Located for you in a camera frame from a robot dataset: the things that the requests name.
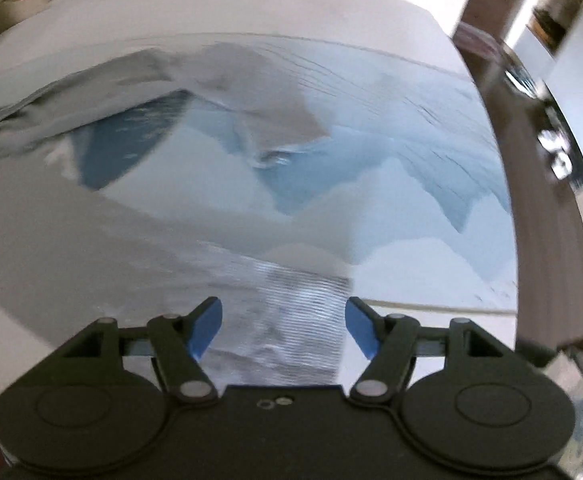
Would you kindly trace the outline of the blue landscape table mat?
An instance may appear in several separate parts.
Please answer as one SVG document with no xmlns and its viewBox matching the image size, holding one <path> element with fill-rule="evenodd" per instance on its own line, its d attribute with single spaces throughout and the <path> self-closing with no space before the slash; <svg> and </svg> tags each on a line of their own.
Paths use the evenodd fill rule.
<svg viewBox="0 0 583 480">
<path fill-rule="evenodd" d="M 61 44 L 18 44 L 31 53 L 72 47 L 208 44 L 323 46 L 350 116 L 338 140 L 352 198 L 351 295 L 392 304 L 514 313 L 515 229 L 500 150 L 468 70 L 447 37 L 414 54 L 340 41 L 256 34 L 177 34 Z"/>
</svg>

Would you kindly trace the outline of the grey knit garment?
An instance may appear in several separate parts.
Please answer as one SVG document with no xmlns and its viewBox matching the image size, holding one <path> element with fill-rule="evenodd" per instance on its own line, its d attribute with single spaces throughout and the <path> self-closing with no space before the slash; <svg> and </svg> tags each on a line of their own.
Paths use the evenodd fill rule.
<svg viewBox="0 0 583 480">
<path fill-rule="evenodd" d="M 218 297 L 218 385 L 328 384 L 352 292 L 349 101 L 319 44 L 0 41 L 0 388 L 96 318 Z"/>
</svg>

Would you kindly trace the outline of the white kitchen cabinets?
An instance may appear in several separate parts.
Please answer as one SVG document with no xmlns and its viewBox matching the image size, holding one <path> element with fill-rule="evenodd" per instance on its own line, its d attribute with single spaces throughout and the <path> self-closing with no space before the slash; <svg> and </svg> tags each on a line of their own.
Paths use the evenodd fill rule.
<svg viewBox="0 0 583 480">
<path fill-rule="evenodd" d="M 583 115 L 583 9 L 552 52 L 527 26 L 514 44 L 515 55 L 533 79 L 543 82 L 561 108 Z"/>
</svg>

